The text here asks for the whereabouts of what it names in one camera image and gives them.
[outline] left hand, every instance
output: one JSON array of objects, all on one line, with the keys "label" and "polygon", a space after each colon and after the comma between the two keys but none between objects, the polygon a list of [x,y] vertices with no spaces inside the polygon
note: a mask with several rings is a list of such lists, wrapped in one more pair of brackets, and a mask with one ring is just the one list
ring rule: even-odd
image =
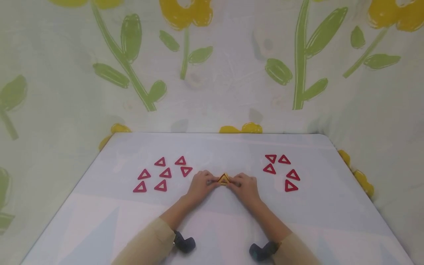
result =
[{"label": "left hand", "polygon": [[184,196],[187,203],[191,207],[198,206],[212,190],[220,186],[218,180],[218,177],[213,176],[207,170],[197,172]]}]

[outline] hand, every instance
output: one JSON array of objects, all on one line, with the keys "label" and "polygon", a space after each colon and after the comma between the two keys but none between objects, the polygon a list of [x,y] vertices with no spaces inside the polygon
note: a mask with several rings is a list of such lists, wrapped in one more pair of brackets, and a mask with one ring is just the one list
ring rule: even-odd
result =
[{"label": "hand", "polygon": [[227,187],[237,195],[247,209],[252,210],[252,208],[262,203],[255,177],[249,177],[245,173],[240,173],[229,179],[230,183]]},{"label": "hand", "polygon": [[207,170],[197,172],[184,196],[190,207],[194,208],[199,205],[213,189],[219,187],[218,180],[219,178],[214,177]]}]

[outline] finger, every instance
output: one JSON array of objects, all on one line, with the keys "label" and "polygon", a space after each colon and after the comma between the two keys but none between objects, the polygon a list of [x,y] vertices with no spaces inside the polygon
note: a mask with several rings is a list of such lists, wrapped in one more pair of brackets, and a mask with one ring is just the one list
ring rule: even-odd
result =
[{"label": "finger", "polygon": [[219,178],[218,177],[215,177],[215,176],[212,176],[212,175],[209,175],[209,176],[207,176],[206,180],[207,181],[212,181],[212,182],[217,182],[219,180]]},{"label": "finger", "polygon": [[236,195],[239,193],[239,187],[234,185],[233,183],[228,183],[227,188],[229,188],[232,192],[234,192]]},{"label": "finger", "polygon": [[245,173],[239,173],[235,176],[235,178],[247,179],[249,176]]},{"label": "finger", "polygon": [[246,179],[244,178],[238,178],[238,177],[228,177],[228,179],[230,180],[231,183],[235,183],[235,184],[243,184]]},{"label": "finger", "polygon": [[207,192],[211,192],[212,190],[218,188],[219,186],[221,186],[221,184],[219,184],[218,182],[213,182],[206,188],[206,190]]},{"label": "finger", "polygon": [[212,175],[212,174],[207,170],[203,170],[202,175],[209,176],[209,175]]}]

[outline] yellow flower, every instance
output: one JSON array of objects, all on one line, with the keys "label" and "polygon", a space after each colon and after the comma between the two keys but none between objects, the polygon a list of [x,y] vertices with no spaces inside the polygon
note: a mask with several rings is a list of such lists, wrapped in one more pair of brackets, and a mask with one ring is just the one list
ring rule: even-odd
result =
[{"label": "yellow flower", "polygon": [[110,132],[112,133],[109,136],[106,136],[99,144],[99,150],[102,151],[103,147],[105,147],[105,145],[107,144],[107,142],[109,141],[109,139],[112,137],[112,135],[114,135],[114,133],[116,132],[131,132],[131,129],[128,128],[125,125],[119,124],[119,123],[115,123],[111,128],[110,128]]},{"label": "yellow flower", "polygon": [[400,31],[416,31],[424,24],[424,0],[398,6],[396,0],[373,0],[368,9],[373,28],[386,28],[396,23]]},{"label": "yellow flower", "polygon": [[356,180],[359,182],[359,185],[361,185],[362,189],[368,195],[368,197],[371,198],[372,195],[374,195],[374,186],[369,184],[365,174],[360,172],[359,170],[356,170],[355,172],[353,172],[353,175],[355,176]]},{"label": "yellow flower", "polygon": [[[342,157],[343,161],[352,171],[352,168],[350,167],[350,156],[344,150],[339,150],[339,155]],[[356,180],[359,182],[359,185],[361,185],[362,189],[368,195],[368,197],[371,198],[372,195],[374,195],[374,186],[368,182],[367,176],[365,176],[365,174],[359,170],[355,170],[352,173]]]},{"label": "yellow flower", "polygon": [[[49,0],[53,4],[63,7],[79,7],[85,5],[88,0]],[[124,0],[93,0],[100,9],[109,9],[119,6]]]},{"label": "yellow flower", "polygon": [[246,123],[241,128],[241,131],[233,126],[223,126],[219,130],[220,134],[261,134],[262,133],[262,127],[259,124],[256,123]]},{"label": "yellow flower", "polygon": [[208,26],[213,17],[211,0],[191,0],[187,7],[182,7],[177,0],[159,0],[162,14],[175,30],[187,28],[191,23],[198,27]]}]

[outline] fabric backdrop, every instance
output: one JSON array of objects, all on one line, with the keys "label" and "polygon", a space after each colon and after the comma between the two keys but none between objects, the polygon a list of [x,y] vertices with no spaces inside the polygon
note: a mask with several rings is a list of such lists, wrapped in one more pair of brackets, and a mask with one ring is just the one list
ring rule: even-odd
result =
[{"label": "fabric backdrop", "polygon": [[0,264],[117,131],[325,134],[424,264],[423,22],[424,0],[2,1]]}]

